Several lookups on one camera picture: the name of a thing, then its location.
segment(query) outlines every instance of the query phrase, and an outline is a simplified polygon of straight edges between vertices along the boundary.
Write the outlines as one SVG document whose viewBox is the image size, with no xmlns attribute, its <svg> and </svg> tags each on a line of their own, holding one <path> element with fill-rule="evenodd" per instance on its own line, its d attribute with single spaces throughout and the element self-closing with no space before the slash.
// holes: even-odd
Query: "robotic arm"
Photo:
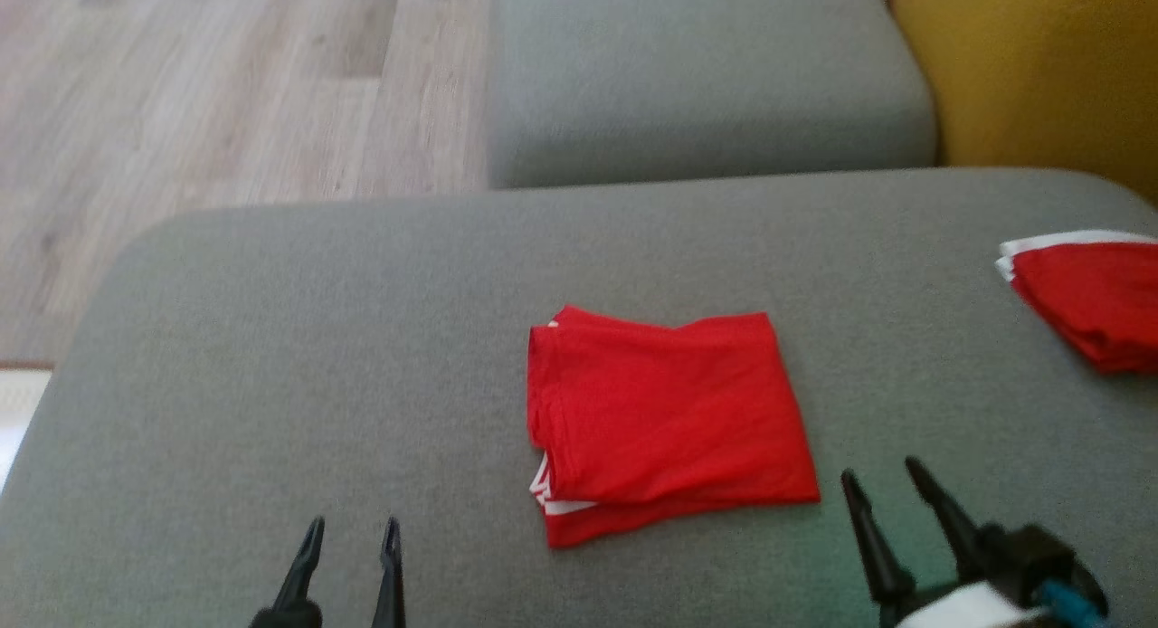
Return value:
<svg viewBox="0 0 1158 628">
<path fill-rule="evenodd" d="M 1046 608 L 1033 626 L 1109 628 L 1106 596 L 1069 545 L 1035 524 L 1013 532 L 995 523 L 979 528 L 919 460 L 909 457 L 904 466 L 917 494 L 937 516 L 957 560 L 957 579 L 918 589 L 873 520 L 872 505 L 856 475 L 844 470 L 841 485 L 868 592 L 880 606 L 881 628 L 903 627 L 907 618 L 982 582 L 1017 607 Z"/>
<path fill-rule="evenodd" d="M 277 599 L 272 606 L 257 612 L 250 628 L 321 628 L 322 611 L 307 599 L 307 593 L 309 579 L 321 560 L 324 533 L 325 519 L 315 518 L 306 531 L 306 539 L 290 565 L 290 574 L 286 574 Z M 371 628 L 406 628 L 402 599 L 402 534 L 398 520 L 393 517 L 386 524 L 380 560 L 382 584 Z"/>
</svg>

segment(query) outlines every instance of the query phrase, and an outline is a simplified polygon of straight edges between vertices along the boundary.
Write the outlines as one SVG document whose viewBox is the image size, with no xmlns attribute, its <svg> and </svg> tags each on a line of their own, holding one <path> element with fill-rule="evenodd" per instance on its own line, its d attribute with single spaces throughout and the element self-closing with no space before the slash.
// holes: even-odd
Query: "gray couch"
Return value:
<svg viewBox="0 0 1158 628">
<path fill-rule="evenodd" d="M 422 626 L 874 625 L 838 475 L 918 579 L 907 482 L 1070 540 L 1120 626 L 1158 625 L 1158 381 L 1099 377 L 992 268 L 1002 240 L 1158 233 L 1105 180 L 910 170 L 185 217 L 117 262 L 0 496 L 0 623 L 244 626 L 310 518 L 313 596 L 365 626 L 388 513 Z M 526 342 L 564 304 L 767 312 L 822 504 L 551 553 L 527 485 Z"/>
<path fill-rule="evenodd" d="M 491 185 L 928 167 L 881 0 L 493 0 Z"/>
</svg>

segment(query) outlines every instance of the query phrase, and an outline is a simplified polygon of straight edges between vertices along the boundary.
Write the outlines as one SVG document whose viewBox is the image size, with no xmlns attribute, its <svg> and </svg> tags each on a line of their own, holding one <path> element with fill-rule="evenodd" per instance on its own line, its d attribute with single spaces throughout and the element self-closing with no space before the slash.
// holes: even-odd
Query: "blue cable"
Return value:
<svg viewBox="0 0 1158 628">
<path fill-rule="evenodd" d="M 1054 618 L 1070 628 L 1113 628 L 1097 606 L 1075 590 L 1057 580 L 1046 580 L 1038 589 L 1038 600 L 1047 606 Z"/>
</svg>

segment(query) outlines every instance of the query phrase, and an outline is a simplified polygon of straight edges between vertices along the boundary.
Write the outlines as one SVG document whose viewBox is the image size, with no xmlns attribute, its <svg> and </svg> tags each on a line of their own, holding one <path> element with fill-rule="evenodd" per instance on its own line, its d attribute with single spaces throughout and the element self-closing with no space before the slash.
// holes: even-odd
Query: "folded red cloth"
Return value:
<svg viewBox="0 0 1158 628">
<path fill-rule="evenodd" d="M 566 307 L 532 330 L 527 423 L 545 451 L 532 488 L 554 547 L 676 514 L 820 499 L 764 314 L 664 328 Z M 559 502 L 577 499 L 586 504 Z"/>
<path fill-rule="evenodd" d="M 1158 240 L 1083 231 L 1002 244 L 1011 286 L 1104 373 L 1158 373 Z"/>
</svg>

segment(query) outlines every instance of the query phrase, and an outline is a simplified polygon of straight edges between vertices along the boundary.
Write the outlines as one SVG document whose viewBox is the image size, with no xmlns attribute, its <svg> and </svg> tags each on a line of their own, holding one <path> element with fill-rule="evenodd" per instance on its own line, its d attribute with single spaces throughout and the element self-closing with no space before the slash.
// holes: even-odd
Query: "laminate flooring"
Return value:
<svg viewBox="0 0 1158 628">
<path fill-rule="evenodd" d="M 490 0 L 0 0 L 0 360 L 192 210 L 484 188 Z"/>
</svg>

